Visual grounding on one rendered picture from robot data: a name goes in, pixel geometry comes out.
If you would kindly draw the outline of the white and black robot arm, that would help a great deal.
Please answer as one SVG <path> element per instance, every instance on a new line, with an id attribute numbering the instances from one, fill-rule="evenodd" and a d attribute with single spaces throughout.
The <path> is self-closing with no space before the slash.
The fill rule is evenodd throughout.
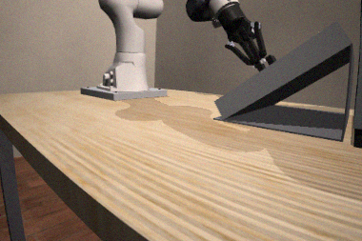
<path id="1" fill-rule="evenodd" d="M 98 2 L 100 9 L 110 18 L 115 28 L 116 53 L 112 65 L 103 74 L 103 84 L 97 88 L 108 91 L 149 90 L 146 34 L 134 23 L 133 18 L 158 18 L 164 7 L 163 1 L 98 0 Z M 232 5 L 240 7 L 238 0 L 188 0 L 186 11 L 192 21 L 212 21 L 213 26 L 219 28 L 222 25 L 218 15 Z"/>

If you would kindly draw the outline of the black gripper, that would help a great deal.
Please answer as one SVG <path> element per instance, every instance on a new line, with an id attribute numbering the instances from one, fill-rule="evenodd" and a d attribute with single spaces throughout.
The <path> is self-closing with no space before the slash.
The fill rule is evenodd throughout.
<path id="1" fill-rule="evenodd" d="M 222 10 L 218 15 L 218 20 L 228 35 L 229 41 L 225 48 L 236 54 L 246 65 L 258 71 L 263 70 L 267 52 L 261 33 L 261 23 L 249 21 L 238 5 Z M 258 48 L 251 37 L 251 29 L 254 29 Z M 233 42 L 238 43 L 250 59 L 236 48 Z"/>

